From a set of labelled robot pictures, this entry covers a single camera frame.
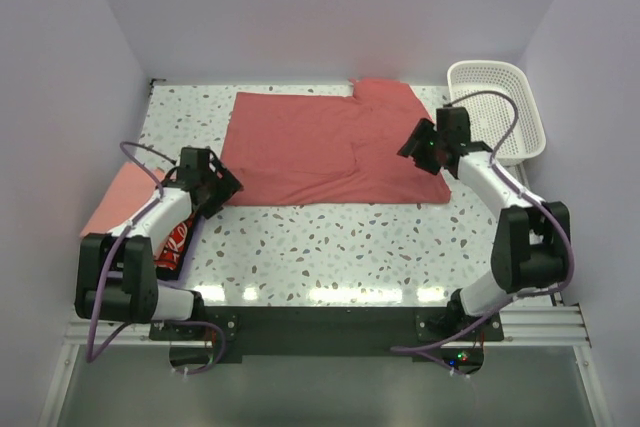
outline speckled table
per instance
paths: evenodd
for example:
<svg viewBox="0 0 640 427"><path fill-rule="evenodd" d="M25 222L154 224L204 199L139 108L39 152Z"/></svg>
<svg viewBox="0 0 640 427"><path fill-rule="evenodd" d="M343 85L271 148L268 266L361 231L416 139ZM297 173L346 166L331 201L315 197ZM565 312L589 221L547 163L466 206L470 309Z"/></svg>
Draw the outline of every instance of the speckled table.
<svg viewBox="0 0 640 427"><path fill-rule="evenodd" d="M449 95L447 87L414 91L432 116ZM220 153L237 92L350 95L351 87L156 85L140 142L176 158L186 145ZM442 305L489 268L496 228L468 187L445 179L447 205L225 207L199 226L180 285L209 305Z"/></svg>

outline wall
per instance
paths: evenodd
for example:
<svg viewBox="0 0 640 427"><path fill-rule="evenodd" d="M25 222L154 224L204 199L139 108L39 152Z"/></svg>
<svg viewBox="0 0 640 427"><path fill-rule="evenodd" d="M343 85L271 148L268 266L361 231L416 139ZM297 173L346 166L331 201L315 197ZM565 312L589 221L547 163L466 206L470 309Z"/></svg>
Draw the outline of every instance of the wall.
<svg viewBox="0 0 640 427"><path fill-rule="evenodd" d="M109 0L153 77L422 83L462 59L516 61L551 1Z"/></svg>
<svg viewBox="0 0 640 427"><path fill-rule="evenodd" d="M0 425L35 425L146 80L106 0L0 0Z"/></svg>
<svg viewBox="0 0 640 427"><path fill-rule="evenodd" d="M555 0L522 66L548 145L533 186L567 202L582 305L617 425L640 418L640 3Z"/></svg>

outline purple cable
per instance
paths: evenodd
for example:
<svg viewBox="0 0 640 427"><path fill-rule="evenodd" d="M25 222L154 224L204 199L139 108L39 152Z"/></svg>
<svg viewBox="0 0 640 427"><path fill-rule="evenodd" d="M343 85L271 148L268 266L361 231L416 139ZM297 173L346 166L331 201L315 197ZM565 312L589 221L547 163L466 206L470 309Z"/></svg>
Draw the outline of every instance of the purple cable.
<svg viewBox="0 0 640 427"><path fill-rule="evenodd" d="M452 335L451 337L448 337L444 340L440 340L438 342L434 342L433 344L422 345L419 347L402 347L402 346L391 347L391 352L393 353L418 354L418 355L425 354L430 350L442 347L443 345L448 344L449 342L454 342L459 338L464 337L467 334L473 332L476 328L478 328L480 325L484 324L487 320L489 320L494 314L496 314L497 312L502 310L504 307L514 302L517 297L524 298L524 297L540 297L543 295L552 295L552 294L555 294L556 292L560 292L564 290L571 283L571 280L573 279L573 274L575 271L575 258L573 255L571 242L569 241L569 237L567 236L566 232L564 231L560 223L555 219L555 217L553 217L551 212L549 212L549 210L547 210L540 202L534 199L527 192L521 192L518 186L515 183L513 183L509 179L509 177L507 177L504 174L504 172L502 172L500 165L495 161L498 150L500 149L500 147L502 147L502 144L504 144L505 140L507 140L507 137L511 135L520 117L518 108L516 107L516 104L513 101L513 99L511 99L511 97L501 92L497 92L493 90L481 90L478 92L473 92L471 94L464 95L459 99L456 99L454 101L449 102L448 104L445 104L445 106L451 107L453 104L462 102L463 100L466 100L470 97L475 97L476 95L484 95L484 94L496 95L506 100L507 102L509 102L509 104L511 104L511 107L513 107L513 114L514 114L511 125L509 126L505 134L502 136L502 138L498 141L493 152L491 152L491 156L489 157L489 165L491 166L491 170L493 170L493 172L500 178L500 180L502 180L505 183L505 185L507 185L516 195L518 195L519 197L522 197L524 200L526 200L531 205L533 205L536 209L538 209L540 213L542 213L542 215L544 215L544 217L551 223L551 225L553 225L553 228L558 233L558 236L562 240L562 243L564 244L564 247L567 251L567 277L562 283L558 284L556 287L551 287L551 288L537 291L537 292L522 293L522 294L514 295L513 297L509 297L508 299L498 303L496 306L491 308L478 320L474 321L469 326L465 327L460 332Z"/></svg>
<svg viewBox="0 0 640 427"><path fill-rule="evenodd" d="M200 322L197 320L172 320L172 321L167 321L166 323L175 324L175 325L184 325L186 327L206 327L208 329L213 329L216 331L216 333L218 334L218 337L222 342L222 345L220 346L220 350L218 351L218 355L216 355L215 358L212 357L209 363L207 363L206 365L203 365L202 367L198 367L197 369L194 369L194 370L188 370L187 368L185 368L181 371L178 371L181 374L195 375L195 374L202 374L203 372L210 370L211 368L213 368L214 365L220 362L220 359L222 359L222 356L227 350L227 337L224 335L224 331L220 327L218 327L216 324L212 324L211 322Z"/></svg>
<svg viewBox="0 0 640 427"><path fill-rule="evenodd" d="M122 245L122 242L124 242L124 239L127 237L127 234L131 231L133 226L135 226L142 217L147 215L147 213L151 209L153 209L158 204L158 202L160 202L160 199L164 196L164 187L162 186L162 183L160 182L160 180L154 175L153 172L151 172L147 167L145 167L142 164L142 162L136 159L135 156L125 148L127 145L142 147L146 150L149 150L150 152L154 152L161 155L163 158L169 159L164 154L160 154L159 152L154 151L150 147L143 146L141 144L136 144L134 142L127 142L127 141L120 142L120 150L122 150L122 152L124 152L124 155L126 155L134 164L140 167L149 177L151 177L151 179L153 179L153 181L156 184L156 187L158 188L159 195L155 197L149 204L147 204L142 210L140 210L140 212L138 212L131 219L131 223L129 225L125 226L125 228L122 230L122 232L120 233L116 241L111 246L111 249L109 249L109 253L107 254L106 259L104 260L104 264L102 264L102 270L100 271L100 278L98 279L98 286L96 287L96 298L93 302L93 309L91 311L91 321L89 323L89 336L87 338L87 355L86 355L86 359L88 363L91 363L94 360L96 360L98 356L102 354L104 349L106 349L107 346L113 341L113 339L115 339L116 336L120 332L122 332L122 330L124 330L128 325L130 325L125 323L125 324L122 324L120 327L118 327L98 347L94 355L93 349L95 347L96 331L98 329L98 319L100 318L100 309L102 308L102 298L104 296L104 289L107 285L107 277L109 276L109 269L111 268L111 264L113 263L113 259L116 255L116 252L120 248L120 245Z"/></svg>

